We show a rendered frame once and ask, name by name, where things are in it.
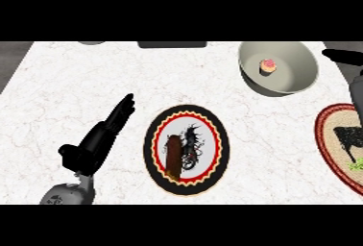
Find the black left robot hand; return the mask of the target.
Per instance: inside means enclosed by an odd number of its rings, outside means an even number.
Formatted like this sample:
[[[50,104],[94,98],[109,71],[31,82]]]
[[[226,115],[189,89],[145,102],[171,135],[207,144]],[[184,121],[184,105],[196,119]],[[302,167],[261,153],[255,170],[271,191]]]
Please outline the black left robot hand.
[[[75,173],[91,176],[106,160],[117,136],[134,112],[133,94],[130,93],[111,111],[105,121],[90,129],[78,145],[63,144],[58,152],[62,166]]]

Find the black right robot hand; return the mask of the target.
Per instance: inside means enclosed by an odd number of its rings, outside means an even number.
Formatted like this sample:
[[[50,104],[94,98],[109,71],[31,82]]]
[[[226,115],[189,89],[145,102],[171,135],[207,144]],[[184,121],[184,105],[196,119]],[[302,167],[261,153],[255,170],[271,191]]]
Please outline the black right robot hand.
[[[339,62],[348,65],[363,66],[363,53],[338,49],[325,49],[322,54],[332,62]]]

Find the pale grey bowl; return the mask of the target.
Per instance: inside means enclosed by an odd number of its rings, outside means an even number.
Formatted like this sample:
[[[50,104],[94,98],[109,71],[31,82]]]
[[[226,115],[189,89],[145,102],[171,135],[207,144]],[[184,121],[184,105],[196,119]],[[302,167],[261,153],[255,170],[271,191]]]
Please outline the pale grey bowl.
[[[261,60],[273,60],[276,71],[260,74]],[[317,78],[317,62],[300,41],[245,41],[238,49],[241,76],[264,96],[280,97],[304,91]]]

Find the pink frosted cupcake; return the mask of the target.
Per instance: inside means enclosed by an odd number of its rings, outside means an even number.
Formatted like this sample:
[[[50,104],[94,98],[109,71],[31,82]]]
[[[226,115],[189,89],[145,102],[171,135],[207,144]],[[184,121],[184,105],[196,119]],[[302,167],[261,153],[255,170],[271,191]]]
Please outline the pink frosted cupcake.
[[[263,76],[270,76],[276,71],[276,63],[273,60],[261,60],[260,62],[260,74]]]

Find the black red patterned plate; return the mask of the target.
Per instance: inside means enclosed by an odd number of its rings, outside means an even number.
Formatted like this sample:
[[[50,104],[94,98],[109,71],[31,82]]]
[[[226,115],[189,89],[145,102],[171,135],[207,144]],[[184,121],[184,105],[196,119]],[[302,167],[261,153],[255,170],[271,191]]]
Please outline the black red patterned plate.
[[[181,173],[177,181],[165,174],[167,141],[180,136]],[[217,184],[230,158],[229,136],[218,117],[196,105],[171,107],[153,119],[143,143],[143,159],[158,186],[174,195],[196,195]]]

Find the brown sausage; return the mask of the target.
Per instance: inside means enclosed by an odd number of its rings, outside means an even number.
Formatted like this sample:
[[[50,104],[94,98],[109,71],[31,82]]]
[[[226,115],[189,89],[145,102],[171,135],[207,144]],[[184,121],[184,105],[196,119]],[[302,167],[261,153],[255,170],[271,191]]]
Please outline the brown sausage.
[[[167,141],[167,153],[165,153],[165,174],[171,180],[180,179],[181,173],[181,140],[179,135],[173,135]]]

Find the dark grey flat appliance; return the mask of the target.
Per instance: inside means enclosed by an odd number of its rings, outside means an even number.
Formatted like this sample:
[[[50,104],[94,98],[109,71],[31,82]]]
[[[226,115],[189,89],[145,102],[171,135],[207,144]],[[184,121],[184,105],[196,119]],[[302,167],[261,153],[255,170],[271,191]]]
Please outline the dark grey flat appliance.
[[[140,48],[204,48],[207,41],[137,41]]]

